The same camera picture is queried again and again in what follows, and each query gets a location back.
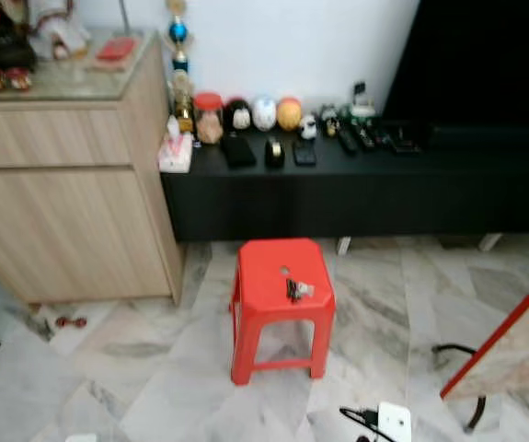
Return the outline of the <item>light wood cabinet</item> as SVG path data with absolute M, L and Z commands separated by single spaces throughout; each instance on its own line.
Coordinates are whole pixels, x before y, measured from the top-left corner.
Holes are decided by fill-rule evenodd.
M 158 156 L 167 134 L 162 39 L 128 67 L 37 75 L 0 93 L 0 281 L 30 304 L 181 300 Z

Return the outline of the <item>dark seated statue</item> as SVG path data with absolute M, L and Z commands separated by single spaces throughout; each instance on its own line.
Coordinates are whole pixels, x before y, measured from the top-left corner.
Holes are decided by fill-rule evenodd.
M 28 0 L 0 0 L 0 70 L 33 70 L 36 66 L 30 29 Z

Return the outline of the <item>white house ornament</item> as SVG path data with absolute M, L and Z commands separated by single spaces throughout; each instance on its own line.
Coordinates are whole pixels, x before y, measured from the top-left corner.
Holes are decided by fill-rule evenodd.
M 75 0 L 31 0 L 33 40 L 47 59 L 78 60 L 87 55 L 90 33 L 75 18 Z

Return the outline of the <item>red packet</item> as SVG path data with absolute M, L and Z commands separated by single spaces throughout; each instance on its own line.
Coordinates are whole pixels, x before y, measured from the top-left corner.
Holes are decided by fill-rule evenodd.
M 109 38 L 96 53 L 95 62 L 97 64 L 122 64 L 133 54 L 137 48 L 138 39 L 121 35 L 120 37 Z

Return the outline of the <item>gold trophy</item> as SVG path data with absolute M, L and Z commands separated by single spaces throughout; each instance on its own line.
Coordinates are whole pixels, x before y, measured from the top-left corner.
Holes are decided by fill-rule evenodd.
M 187 0 L 165 0 L 165 3 L 171 14 L 170 25 L 167 26 L 167 45 L 171 51 L 170 84 L 173 92 L 173 117 L 178 122 L 182 134 L 192 134 L 194 87 L 190 77 L 190 58 L 187 52 L 191 32 L 183 20 L 187 12 Z

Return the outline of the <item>black wallet case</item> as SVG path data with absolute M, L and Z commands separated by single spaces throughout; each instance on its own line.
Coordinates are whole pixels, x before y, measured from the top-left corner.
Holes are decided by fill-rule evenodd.
M 256 166 L 257 160 L 250 143 L 239 134 L 223 135 L 221 151 L 229 169 L 245 169 Z

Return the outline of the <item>red plastic stool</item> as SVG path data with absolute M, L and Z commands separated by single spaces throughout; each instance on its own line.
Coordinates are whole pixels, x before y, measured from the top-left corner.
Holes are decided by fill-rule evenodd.
M 290 303 L 285 295 L 286 278 L 314 285 L 314 297 Z M 326 374 L 336 298 L 322 249 L 312 239 L 247 241 L 237 254 L 229 312 L 234 346 L 230 379 L 236 386 L 246 386 L 257 371 L 307 369 L 313 379 Z M 309 358 L 257 361 L 261 333 L 277 321 L 310 321 Z

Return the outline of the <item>white duck egg figure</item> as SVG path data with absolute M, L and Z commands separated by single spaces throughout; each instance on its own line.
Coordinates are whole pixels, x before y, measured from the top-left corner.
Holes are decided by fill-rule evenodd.
M 251 121 L 256 130 L 268 132 L 276 126 L 278 101 L 270 96 L 255 97 L 250 102 Z

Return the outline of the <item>black phone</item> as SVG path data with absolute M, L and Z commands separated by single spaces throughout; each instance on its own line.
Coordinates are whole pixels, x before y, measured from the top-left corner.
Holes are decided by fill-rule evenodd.
M 299 139 L 291 143 L 291 157 L 296 166 L 312 168 L 317 164 L 317 144 L 312 139 Z

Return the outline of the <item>white and black figurine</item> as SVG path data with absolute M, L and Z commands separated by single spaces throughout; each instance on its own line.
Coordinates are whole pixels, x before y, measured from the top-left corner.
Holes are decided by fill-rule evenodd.
M 302 115 L 299 121 L 299 136 L 305 140 L 314 140 L 319 132 L 318 120 L 312 113 Z

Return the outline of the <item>small black figurine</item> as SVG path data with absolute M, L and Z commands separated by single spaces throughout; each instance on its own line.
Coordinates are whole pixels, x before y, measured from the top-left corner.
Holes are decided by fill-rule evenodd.
M 318 115 L 323 134 L 326 136 L 337 136 L 340 132 L 339 110 L 334 105 L 323 106 Z

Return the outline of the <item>black TV console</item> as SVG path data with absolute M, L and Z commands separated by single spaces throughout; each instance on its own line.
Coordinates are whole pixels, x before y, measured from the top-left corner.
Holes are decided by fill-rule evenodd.
M 350 155 L 323 136 L 314 166 L 286 160 L 270 169 L 263 161 L 268 139 L 247 132 L 259 159 L 251 168 L 231 169 L 219 148 L 202 147 L 187 173 L 162 174 L 176 239 L 529 232 L 529 144 Z

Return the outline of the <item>green box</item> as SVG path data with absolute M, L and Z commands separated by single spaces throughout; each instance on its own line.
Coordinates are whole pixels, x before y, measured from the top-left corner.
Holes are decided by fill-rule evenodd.
M 350 122 L 361 122 L 373 118 L 376 114 L 376 107 L 373 98 L 368 94 L 368 85 L 365 81 L 357 81 L 353 84 L 350 100 L 341 109 Z

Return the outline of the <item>flat black box device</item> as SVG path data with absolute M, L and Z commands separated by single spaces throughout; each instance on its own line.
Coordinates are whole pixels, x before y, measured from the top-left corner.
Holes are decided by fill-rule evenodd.
M 418 155 L 422 152 L 420 144 L 417 144 L 415 139 L 408 139 L 406 136 L 387 135 L 385 144 L 387 150 L 395 153 L 395 155 Z

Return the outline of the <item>red-edged marble board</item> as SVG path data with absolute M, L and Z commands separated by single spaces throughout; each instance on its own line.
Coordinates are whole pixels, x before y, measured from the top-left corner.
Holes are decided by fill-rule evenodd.
M 529 389 L 529 294 L 440 392 L 441 399 Z

